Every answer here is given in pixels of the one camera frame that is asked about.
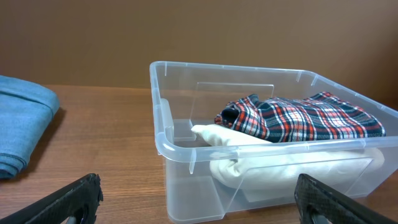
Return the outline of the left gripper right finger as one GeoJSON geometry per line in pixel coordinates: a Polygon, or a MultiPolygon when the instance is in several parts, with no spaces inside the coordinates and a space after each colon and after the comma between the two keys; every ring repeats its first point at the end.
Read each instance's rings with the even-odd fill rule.
{"type": "Polygon", "coordinates": [[[308,174],[299,175],[294,198],[301,224],[397,224],[308,174]]]}

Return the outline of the blue cloth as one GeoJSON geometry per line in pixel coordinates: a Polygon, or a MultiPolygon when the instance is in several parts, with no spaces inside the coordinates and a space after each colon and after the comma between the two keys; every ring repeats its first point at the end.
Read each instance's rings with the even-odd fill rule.
{"type": "Polygon", "coordinates": [[[24,170],[39,139],[60,107],[48,88],[1,76],[1,178],[24,170]]]}

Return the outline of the cream cloth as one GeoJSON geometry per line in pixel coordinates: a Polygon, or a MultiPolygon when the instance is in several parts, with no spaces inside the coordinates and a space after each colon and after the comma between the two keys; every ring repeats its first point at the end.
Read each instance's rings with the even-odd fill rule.
{"type": "Polygon", "coordinates": [[[384,163],[377,148],[359,151],[311,152],[279,156],[210,161],[212,176],[227,187],[274,190],[295,185],[305,173],[328,184],[351,182],[364,169],[374,171],[384,163]]]}

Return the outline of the plaid flannel cloth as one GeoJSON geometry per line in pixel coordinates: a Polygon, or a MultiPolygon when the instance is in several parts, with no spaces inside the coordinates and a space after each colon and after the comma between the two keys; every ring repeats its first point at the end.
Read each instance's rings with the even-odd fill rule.
{"type": "Polygon", "coordinates": [[[384,137],[384,126],[361,107],[323,91],[303,100],[256,94],[229,102],[215,124],[270,142],[384,137]]]}

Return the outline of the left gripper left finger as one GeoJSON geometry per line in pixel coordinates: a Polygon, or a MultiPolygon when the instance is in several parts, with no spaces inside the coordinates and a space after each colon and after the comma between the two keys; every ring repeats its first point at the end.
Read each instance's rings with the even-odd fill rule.
{"type": "Polygon", "coordinates": [[[87,174],[16,213],[1,219],[4,224],[62,223],[73,217],[76,223],[94,224],[103,201],[98,174],[87,174]]]}

